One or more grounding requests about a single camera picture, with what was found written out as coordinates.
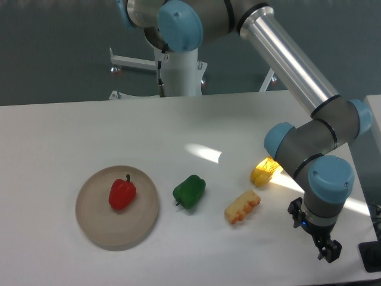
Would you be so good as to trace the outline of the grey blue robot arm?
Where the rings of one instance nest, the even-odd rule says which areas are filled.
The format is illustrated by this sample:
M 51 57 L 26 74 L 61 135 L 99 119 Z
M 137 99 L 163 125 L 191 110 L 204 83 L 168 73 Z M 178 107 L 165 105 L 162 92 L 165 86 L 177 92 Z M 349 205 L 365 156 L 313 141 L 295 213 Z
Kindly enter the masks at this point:
M 198 61 L 186 57 L 204 42 L 235 31 L 256 48 L 311 117 L 299 128 L 279 123 L 264 139 L 269 155 L 305 192 L 288 213 L 312 236 L 319 259 L 338 259 L 342 247 L 330 234 L 352 192 L 354 171 L 332 151 L 370 129 L 370 109 L 340 96 L 266 1 L 117 1 L 117 7 L 124 25 L 143 28 L 155 50 L 161 97 L 201 94 Z

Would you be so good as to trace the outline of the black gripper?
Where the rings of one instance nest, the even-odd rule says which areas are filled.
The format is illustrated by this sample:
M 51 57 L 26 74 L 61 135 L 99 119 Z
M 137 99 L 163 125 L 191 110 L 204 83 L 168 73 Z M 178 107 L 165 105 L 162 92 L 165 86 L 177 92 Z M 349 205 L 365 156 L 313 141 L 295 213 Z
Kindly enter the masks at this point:
M 338 241 L 332 240 L 330 238 L 333 224 L 327 226 L 319 226 L 304 220 L 305 213 L 302 211 L 301 207 L 301 197 L 291 201 L 288 206 L 288 213 L 292 216 L 293 219 L 293 227 L 297 228 L 301 226 L 305 232 L 312 236 L 314 244 L 319 251 L 319 260 L 325 259 L 328 263 L 334 262 L 341 255 L 342 245 Z

